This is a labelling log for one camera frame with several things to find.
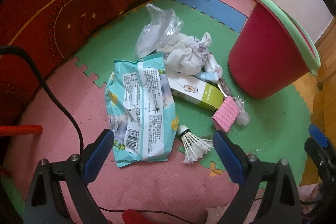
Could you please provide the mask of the small clear wrapper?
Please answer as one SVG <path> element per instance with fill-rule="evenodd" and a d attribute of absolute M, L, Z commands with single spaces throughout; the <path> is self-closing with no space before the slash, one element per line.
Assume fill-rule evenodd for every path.
<path fill-rule="evenodd" d="M 240 126 L 247 126 L 250 121 L 250 115 L 246 112 L 244 100 L 239 96 L 235 97 L 236 106 L 239 108 L 239 113 L 236 117 L 236 122 Z"/>

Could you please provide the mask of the light blue face mask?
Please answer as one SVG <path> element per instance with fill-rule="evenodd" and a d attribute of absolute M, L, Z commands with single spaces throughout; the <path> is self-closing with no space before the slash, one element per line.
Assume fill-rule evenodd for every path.
<path fill-rule="evenodd" d="M 200 71 L 199 73 L 195 74 L 194 77 L 197 79 L 207 82 L 207 83 L 212 83 L 212 84 L 218 84 L 219 82 L 219 77 L 217 72 L 204 72 Z"/>

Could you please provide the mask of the crumpled white tissue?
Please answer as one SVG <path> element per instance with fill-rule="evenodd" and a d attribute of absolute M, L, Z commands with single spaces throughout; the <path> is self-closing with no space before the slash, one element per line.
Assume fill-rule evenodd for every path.
<path fill-rule="evenodd" d="M 218 64 L 212 53 L 209 53 L 206 58 L 204 70 L 210 74 L 216 82 L 223 76 L 223 68 Z"/>

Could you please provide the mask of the red bucket green rim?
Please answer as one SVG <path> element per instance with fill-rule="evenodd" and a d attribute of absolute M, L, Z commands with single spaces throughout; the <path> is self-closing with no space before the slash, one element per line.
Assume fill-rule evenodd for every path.
<path fill-rule="evenodd" d="M 321 60 L 302 26 L 271 0 L 255 6 L 228 55 L 228 67 L 249 96 L 264 99 L 307 73 L 317 76 Z"/>

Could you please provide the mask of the silver foil tube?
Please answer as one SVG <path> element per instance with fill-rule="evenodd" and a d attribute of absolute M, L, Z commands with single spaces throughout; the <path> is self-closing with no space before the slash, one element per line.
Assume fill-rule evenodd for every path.
<path fill-rule="evenodd" d="M 218 84 L 217 84 L 219 90 L 222 92 L 222 94 L 224 95 L 225 98 L 227 97 L 233 97 L 232 92 L 230 91 L 227 83 L 225 82 L 224 78 L 220 78 L 218 80 Z"/>

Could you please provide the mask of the teal wet wipes package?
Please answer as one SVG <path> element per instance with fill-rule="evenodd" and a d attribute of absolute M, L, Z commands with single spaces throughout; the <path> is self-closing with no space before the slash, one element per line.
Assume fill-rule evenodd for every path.
<path fill-rule="evenodd" d="M 105 86 L 105 105 L 119 168 L 138 161 L 167 160 L 179 119 L 163 54 L 135 62 L 114 61 Z"/>

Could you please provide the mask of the white green cardboard box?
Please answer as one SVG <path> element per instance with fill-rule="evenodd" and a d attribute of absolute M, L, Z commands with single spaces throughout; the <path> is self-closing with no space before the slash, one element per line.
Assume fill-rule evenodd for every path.
<path fill-rule="evenodd" d="M 167 78 L 172 94 L 187 102 L 215 111 L 224 101 L 224 95 L 217 87 L 196 77 L 167 72 Z"/>

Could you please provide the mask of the white shuttlecock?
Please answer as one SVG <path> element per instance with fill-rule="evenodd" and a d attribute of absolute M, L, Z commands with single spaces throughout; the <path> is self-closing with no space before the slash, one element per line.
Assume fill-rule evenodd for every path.
<path fill-rule="evenodd" d="M 197 162 L 213 149 L 212 140 L 197 137 L 185 125 L 178 127 L 177 136 L 182 141 L 185 149 L 185 158 L 183 161 L 185 164 L 190 165 Z"/>

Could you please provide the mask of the white plastic bag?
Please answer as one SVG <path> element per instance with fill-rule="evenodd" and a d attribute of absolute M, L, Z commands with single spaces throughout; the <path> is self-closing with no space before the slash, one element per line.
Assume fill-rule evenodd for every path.
<path fill-rule="evenodd" d="M 205 66 L 212 43 L 208 32 L 201 39 L 179 32 L 168 38 L 156 51 L 163 53 L 165 65 L 169 69 L 185 76 L 193 76 Z"/>

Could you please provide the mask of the red stool frame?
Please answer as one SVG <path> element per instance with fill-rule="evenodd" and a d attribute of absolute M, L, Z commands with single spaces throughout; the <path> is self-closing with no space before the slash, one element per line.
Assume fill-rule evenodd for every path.
<path fill-rule="evenodd" d="M 0 126 L 0 136 L 40 135 L 41 125 Z"/>

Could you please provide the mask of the pink folded paper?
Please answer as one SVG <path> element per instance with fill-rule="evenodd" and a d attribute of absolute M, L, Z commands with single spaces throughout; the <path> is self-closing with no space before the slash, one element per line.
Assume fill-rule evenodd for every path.
<path fill-rule="evenodd" d="M 212 116 L 215 128 L 217 130 L 229 132 L 239 112 L 240 109 L 237 106 L 235 100 L 228 96 Z"/>

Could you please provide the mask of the clear plastic bag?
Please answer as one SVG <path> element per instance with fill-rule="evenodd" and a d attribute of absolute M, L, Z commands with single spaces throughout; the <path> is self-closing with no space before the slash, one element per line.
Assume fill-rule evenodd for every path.
<path fill-rule="evenodd" d="M 147 3 L 146 9 L 151 21 L 143 27 L 135 45 L 135 53 L 139 58 L 164 47 L 175 39 L 183 27 L 183 20 L 173 9 L 163 10 L 152 3 Z"/>

